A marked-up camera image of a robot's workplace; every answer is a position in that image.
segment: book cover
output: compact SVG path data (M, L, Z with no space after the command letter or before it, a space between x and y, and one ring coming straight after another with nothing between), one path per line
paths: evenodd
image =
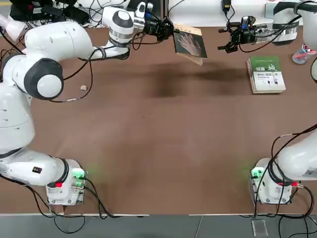
M277 56L253 56L247 66L254 93L280 93L286 89Z
M202 59L207 58L207 53L201 30L179 24L174 24L174 30L176 53L202 65Z

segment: robotic arm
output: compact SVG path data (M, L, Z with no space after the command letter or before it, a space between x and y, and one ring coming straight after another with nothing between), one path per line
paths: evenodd
M312 1L280 1L273 10L272 24L255 25L256 19L252 16L242 17L241 22L229 24L226 30L219 30L230 33L230 41L218 47L219 50L226 50L227 53L238 51L238 46L243 44L257 44L272 42L276 46L292 43L297 37L299 18L303 18L304 43L311 49L317 47L314 30L317 26L317 3Z
M109 40L93 47L89 35L75 22L40 26L25 35L24 54L11 54L2 64L0 82L0 175L29 185L45 185L50 204L83 201L85 172L75 160L54 158L29 150L35 136L30 112L32 98L51 100L63 91L59 61L123 59L133 33L143 32L163 41L173 34L168 18L152 17L152 4L141 2L136 12L105 7L103 25Z
M261 29L254 26L252 17L244 17L238 27L242 37L231 39L227 52L236 51L239 44L256 43L256 36L268 35L273 32L270 39L264 37L264 41L271 41L275 45L291 43L297 35L298 20L292 21L296 16L303 18L304 43L311 49L317 49L317 3L304 2L279 2L274 8L274 22L272 29ZM317 74L317 65L312 65L312 76ZM261 203L288 204L292 197L292 186L298 181L317 180L317 131L316 127L311 129L312 133L304 140L292 146L285 147L278 154L275 162L271 158L263 158L258 161L252 169L251 187L253 198L258 198Z

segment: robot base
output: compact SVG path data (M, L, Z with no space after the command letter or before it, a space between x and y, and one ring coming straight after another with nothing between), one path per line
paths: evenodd
M263 158L259 160L254 169L259 169L260 174L264 172L267 167L270 158ZM250 179L251 183L251 196L253 201L257 196L257 190L259 187L261 177ZM278 204L282 193L282 186L276 184L269 176L268 172L265 173L262 180L262 184L259 189L258 199L261 203L266 204ZM288 204L290 202L290 196L292 193L292 186L285 186L280 204Z
M46 193L49 204L53 205L76 205L82 204L84 200L86 180L82 180L82 185L77 186L77 179L74 177L74 169L80 169L79 164L74 160L66 160L69 166L68 176L63 182L62 187L48 187L46 186Z

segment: table surface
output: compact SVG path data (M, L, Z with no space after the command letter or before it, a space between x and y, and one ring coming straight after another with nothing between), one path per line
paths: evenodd
M107 29L89 33L94 45L107 41ZM277 136L316 122L312 59L305 65L292 62L302 31L291 45L270 45L252 54L218 51L229 34L217 28L202 33L209 57L202 66L176 55L169 39L143 45L124 61L93 62L94 86L81 101L33 100L36 137L30 148L78 161L112 213L252 213L250 169L270 155ZM0 43L9 48L3 39ZM252 55L279 56L284 93L252 94L246 67ZM67 76L82 62L61 64ZM81 85L89 84L86 67L65 82L60 99L83 95ZM316 182L305 184L317 194ZM0 187L0 213L38 213L27 189L4 180ZM36 189L45 195L44 187ZM304 213L309 203L299 191L280 212ZM260 213L275 210L275 205L258 208ZM67 213L97 213L96 200L87 193L85 203Z

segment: hand image on book cover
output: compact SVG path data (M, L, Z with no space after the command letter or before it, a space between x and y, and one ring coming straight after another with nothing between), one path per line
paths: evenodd
M202 54L202 48L200 44L194 40L191 34L180 34L178 38L180 45L187 50L191 55L200 57Z

